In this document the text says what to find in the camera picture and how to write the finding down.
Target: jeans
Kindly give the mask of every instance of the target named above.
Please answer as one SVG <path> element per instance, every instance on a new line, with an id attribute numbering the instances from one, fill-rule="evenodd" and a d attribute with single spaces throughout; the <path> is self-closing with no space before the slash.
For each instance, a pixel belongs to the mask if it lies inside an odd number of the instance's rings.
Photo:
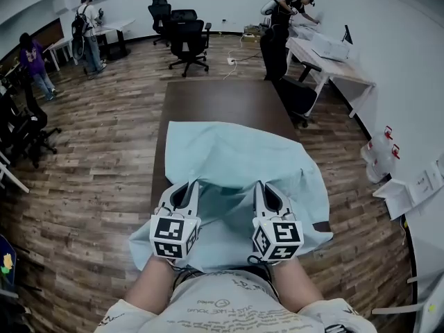
<path id="1" fill-rule="evenodd" d="M 95 71 L 102 69 L 99 45 L 97 44 L 97 36 L 85 37 L 85 57 L 90 73 L 94 73 Z"/>
<path id="2" fill-rule="evenodd" d="M 43 71 L 33 75 L 35 84 L 42 90 L 45 98 L 51 100 L 53 98 L 52 89 L 54 89 L 53 83 L 49 80 L 48 74 Z"/>

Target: man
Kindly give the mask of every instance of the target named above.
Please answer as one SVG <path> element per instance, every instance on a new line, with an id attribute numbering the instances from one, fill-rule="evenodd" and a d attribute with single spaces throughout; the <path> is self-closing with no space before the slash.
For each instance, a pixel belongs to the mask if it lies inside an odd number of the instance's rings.
<path id="1" fill-rule="evenodd" d="M 305 12 L 305 6 L 309 3 L 313 4 L 314 0 L 276 0 L 277 6 L 271 14 L 271 24 L 281 24 L 286 27 L 289 26 L 290 17 L 296 15 L 298 12 L 309 21 L 318 24 L 317 19 L 313 19 Z"/>
<path id="2" fill-rule="evenodd" d="M 99 13 L 93 5 L 92 0 L 80 0 L 81 5 L 77 9 L 77 12 L 86 16 L 89 23 L 89 29 L 85 32 L 85 56 L 89 66 L 89 72 L 100 73 L 106 68 L 106 64 L 101 62 L 99 45 L 97 44 L 95 23 L 102 24 L 99 18 Z"/>
<path id="3" fill-rule="evenodd" d="M 271 268 L 275 287 L 258 273 L 262 269 L 249 266 L 185 280 L 169 300 L 174 270 L 151 256 L 96 333 L 376 333 L 343 299 L 323 300 L 297 258 Z"/>

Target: white cable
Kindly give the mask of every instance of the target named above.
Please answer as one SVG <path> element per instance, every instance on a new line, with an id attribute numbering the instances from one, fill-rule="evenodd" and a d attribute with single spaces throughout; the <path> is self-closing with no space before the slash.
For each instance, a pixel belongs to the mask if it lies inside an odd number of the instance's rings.
<path id="1" fill-rule="evenodd" d="M 402 224 L 402 216 L 400 217 L 400 225 L 401 225 L 402 230 L 404 231 L 404 238 L 402 239 L 402 245 L 404 245 L 405 239 L 407 237 L 407 232 L 405 231 L 405 228 Z"/>
<path id="2" fill-rule="evenodd" d="M 242 48 L 244 47 L 244 45 L 242 44 L 242 37 L 243 37 L 243 36 L 244 36 L 244 35 L 242 35 L 241 38 L 239 39 L 239 42 L 241 43 L 241 46 L 240 46 L 239 48 L 232 49 L 231 51 L 229 51 L 229 52 L 228 52 L 228 58 L 231 58 L 231 55 L 230 55 L 231 52 L 238 51 L 239 49 L 242 49 Z M 237 61 L 236 61 L 235 59 L 234 59 L 233 61 L 234 61 L 234 69 L 233 69 L 230 73 L 228 73 L 228 75 L 225 76 L 225 78 L 223 78 L 224 80 L 225 80 L 226 78 L 228 78 L 228 76 L 230 76 L 234 71 L 236 71 L 236 68 L 237 68 Z"/>

